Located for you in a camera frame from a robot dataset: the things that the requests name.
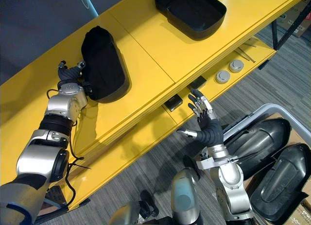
black tray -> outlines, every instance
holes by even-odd
[[[84,38],[81,53],[86,63],[82,75],[91,87],[90,99],[110,103],[127,93],[130,77],[109,31],[100,26],[92,28]]]
[[[238,156],[244,180],[275,162],[275,155],[287,144],[290,123],[282,118],[264,120],[242,130],[225,145],[229,154]]]
[[[311,175],[311,152],[306,144],[285,148],[252,193],[253,209],[269,222],[284,224],[308,195],[302,188]]]
[[[217,31],[227,11],[218,0],[155,0],[157,9],[169,23],[194,40]]]

silver metal joint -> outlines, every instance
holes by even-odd
[[[86,105],[87,98],[83,87],[77,83],[66,83],[61,86],[57,95],[50,98],[44,115],[56,114],[75,122]]]
[[[207,152],[208,152],[208,156],[213,157],[213,159],[230,156],[226,146],[223,144],[208,147]]]

robot forearm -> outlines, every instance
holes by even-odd
[[[77,83],[59,86],[17,161],[16,179],[0,187],[1,224],[34,223],[49,184],[66,174],[69,136],[87,99]]]
[[[216,187],[216,195],[228,224],[240,223],[254,217],[248,195],[243,186],[243,172],[236,163],[237,156],[231,156],[224,146],[223,131],[210,103],[198,90],[189,95],[193,104],[189,107],[198,116],[201,131],[178,130],[179,133],[194,138],[207,146],[197,161],[199,169],[210,170],[210,176]]]

metal rod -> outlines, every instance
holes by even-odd
[[[274,48],[274,50],[276,50],[276,47],[277,47],[277,23],[276,23],[276,20],[274,20],[271,23],[271,26],[272,26],[273,48]]]
[[[246,58],[245,56],[243,56],[241,53],[239,53],[238,51],[234,50],[234,52],[238,55],[240,55],[241,57],[243,57],[245,60],[249,61],[248,58]]]
[[[257,47],[257,46],[256,46],[256,45],[254,45],[254,44],[249,44],[249,43],[242,43],[242,44],[247,45],[247,46],[251,46],[251,47],[254,47],[254,48],[256,48],[256,47]]]
[[[238,47],[238,49],[243,52],[245,54],[245,56],[247,56],[253,63],[255,63],[256,61],[250,56],[248,55],[246,52],[243,51],[243,49],[241,49],[240,47]]]
[[[291,27],[286,31],[284,36],[278,42],[276,49],[279,50],[282,45],[286,42],[286,40],[292,35],[292,33],[296,30],[296,28],[301,24],[301,22],[307,17],[307,15],[311,11],[311,1],[309,1],[308,5],[303,9],[303,11],[299,14],[298,18],[296,18],[295,22],[291,25]]]

gray wall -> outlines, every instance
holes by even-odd
[[[100,14],[120,0],[91,0]],[[1,0],[2,84],[92,19],[81,0]]]

